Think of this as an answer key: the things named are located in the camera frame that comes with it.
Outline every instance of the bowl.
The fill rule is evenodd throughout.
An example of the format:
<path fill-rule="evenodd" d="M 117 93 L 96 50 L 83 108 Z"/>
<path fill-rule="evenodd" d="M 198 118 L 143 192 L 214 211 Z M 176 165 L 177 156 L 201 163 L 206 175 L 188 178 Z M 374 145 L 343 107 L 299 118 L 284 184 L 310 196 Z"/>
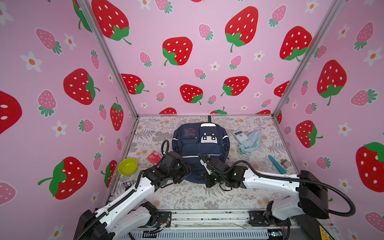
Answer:
<path fill-rule="evenodd" d="M 118 167 L 118 171 L 121 175 L 129 175 L 135 172 L 137 168 L 137 161 L 134 158 L 124 159 Z"/>

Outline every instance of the calculator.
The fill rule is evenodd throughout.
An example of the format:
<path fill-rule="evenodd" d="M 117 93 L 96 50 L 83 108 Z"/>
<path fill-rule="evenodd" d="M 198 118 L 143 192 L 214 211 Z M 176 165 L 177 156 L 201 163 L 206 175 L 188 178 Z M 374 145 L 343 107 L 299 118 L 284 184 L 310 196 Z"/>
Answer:
<path fill-rule="evenodd" d="M 254 144 L 251 141 L 251 139 L 245 133 L 243 133 L 243 131 L 241 131 L 240 129 L 233 131 L 232 135 L 236 138 L 236 140 L 240 144 L 244 144 L 245 148 L 250 147 Z"/>

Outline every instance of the strawberry wallpaper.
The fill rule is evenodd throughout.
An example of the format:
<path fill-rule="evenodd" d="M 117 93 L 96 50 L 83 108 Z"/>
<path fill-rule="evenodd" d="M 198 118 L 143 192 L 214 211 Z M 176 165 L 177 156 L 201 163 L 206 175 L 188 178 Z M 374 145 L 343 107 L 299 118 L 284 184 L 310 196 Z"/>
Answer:
<path fill-rule="evenodd" d="M 72 239 L 103 206 L 133 118 L 90 31 L 77 1 L 0 2 L 2 239 Z"/>
<path fill-rule="evenodd" d="M 270 113 L 332 2 L 88 1 L 139 114 Z"/>
<path fill-rule="evenodd" d="M 280 128 L 301 169 L 356 205 L 330 215 L 343 240 L 384 239 L 383 1 L 347 1 L 283 107 Z M 329 192 L 329 208 L 348 211 Z"/>

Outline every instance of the light blue cloth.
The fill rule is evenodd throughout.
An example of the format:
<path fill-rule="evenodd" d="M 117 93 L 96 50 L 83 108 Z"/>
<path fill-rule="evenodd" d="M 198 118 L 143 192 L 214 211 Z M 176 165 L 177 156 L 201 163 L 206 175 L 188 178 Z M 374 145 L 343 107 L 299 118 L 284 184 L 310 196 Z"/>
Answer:
<path fill-rule="evenodd" d="M 250 146 L 250 147 L 245 148 L 244 144 L 240 144 L 239 150 L 243 154 L 247 153 L 247 152 L 251 152 L 253 150 L 256 150 L 256 149 L 258 149 L 260 147 L 260 143 L 261 143 L 261 140 L 262 140 L 262 132 L 261 131 L 254 131 L 251 134 L 249 134 L 248 137 L 253 142 L 253 145 Z"/>

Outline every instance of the navy blue backpack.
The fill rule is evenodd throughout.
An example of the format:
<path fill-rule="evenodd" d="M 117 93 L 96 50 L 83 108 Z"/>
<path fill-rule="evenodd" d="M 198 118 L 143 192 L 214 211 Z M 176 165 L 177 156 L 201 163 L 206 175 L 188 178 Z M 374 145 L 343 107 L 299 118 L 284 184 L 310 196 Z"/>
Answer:
<path fill-rule="evenodd" d="M 202 176 L 207 173 L 197 154 L 201 153 L 225 162 L 229 146 L 226 130 L 211 123 L 211 116 L 208 116 L 206 123 L 183 124 L 173 133 L 173 151 L 179 153 L 190 165 L 192 173 L 186 180 L 194 183 L 205 183 Z"/>

